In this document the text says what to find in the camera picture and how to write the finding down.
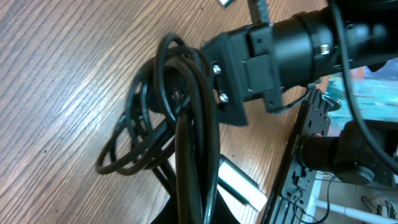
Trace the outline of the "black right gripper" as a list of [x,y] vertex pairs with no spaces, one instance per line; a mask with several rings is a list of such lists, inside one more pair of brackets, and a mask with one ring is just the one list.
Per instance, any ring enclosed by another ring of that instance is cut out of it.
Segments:
[[269,24],[241,27],[206,42],[201,50],[221,71],[215,76],[216,89],[228,97],[219,107],[219,122],[246,126],[244,102],[262,98],[266,111],[283,108],[281,80]]

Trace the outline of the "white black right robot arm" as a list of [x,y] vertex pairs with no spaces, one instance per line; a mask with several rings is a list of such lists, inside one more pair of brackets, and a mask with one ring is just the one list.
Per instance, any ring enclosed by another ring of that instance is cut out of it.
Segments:
[[351,68],[376,68],[397,57],[397,24],[392,11],[344,19],[345,5],[330,1],[320,11],[296,14],[276,24],[252,24],[224,32],[204,45],[219,66],[216,87],[227,95],[220,121],[247,125],[244,102],[263,99],[271,114],[286,110],[282,94],[321,77],[341,73],[353,120],[339,137],[304,135],[298,161],[312,170],[334,173],[346,182],[384,183],[397,174],[392,148],[397,125],[365,120],[359,113],[349,77]]

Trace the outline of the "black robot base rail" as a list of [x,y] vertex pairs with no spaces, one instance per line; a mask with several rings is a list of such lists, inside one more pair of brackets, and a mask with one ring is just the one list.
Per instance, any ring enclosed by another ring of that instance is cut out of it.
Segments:
[[319,89],[310,90],[302,101],[261,218],[262,223],[304,222],[303,212],[310,202],[316,172],[300,165],[300,142],[305,137],[328,134],[328,112],[337,104],[336,100],[327,97]]

